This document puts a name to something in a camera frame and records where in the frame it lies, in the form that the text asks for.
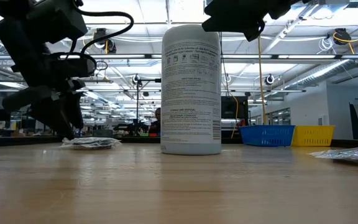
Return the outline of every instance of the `yellow plastic bin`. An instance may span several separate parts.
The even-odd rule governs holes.
[[[334,126],[295,126],[292,146],[330,146]]]

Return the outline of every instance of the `white wall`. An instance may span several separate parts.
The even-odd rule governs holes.
[[[358,99],[358,85],[328,85],[329,122],[335,125],[334,139],[353,139],[350,103]]]
[[[306,93],[290,93],[284,101],[268,102],[266,113],[290,108],[292,125],[318,125],[319,118],[323,118],[323,124],[329,124],[326,87],[323,82],[306,88]],[[251,109],[251,115],[262,115],[262,107]]]

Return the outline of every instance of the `blue basket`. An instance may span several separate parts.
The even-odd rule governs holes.
[[[252,146],[291,146],[294,125],[240,127],[242,142]]]

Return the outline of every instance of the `table surface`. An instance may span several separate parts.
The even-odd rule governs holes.
[[[308,155],[327,148],[223,148],[0,147],[0,223],[358,224],[358,167]]]

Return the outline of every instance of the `wipe packet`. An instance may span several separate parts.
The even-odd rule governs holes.
[[[352,162],[358,164],[358,147],[353,149],[328,150],[313,152],[310,155],[323,159],[334,159],[335,161]]]
[[[97,149],[115,149],[121,145],[120,141],[113,138],[76,138],[73,140],[64,139],[61,147],[74,150],[97,150]]]

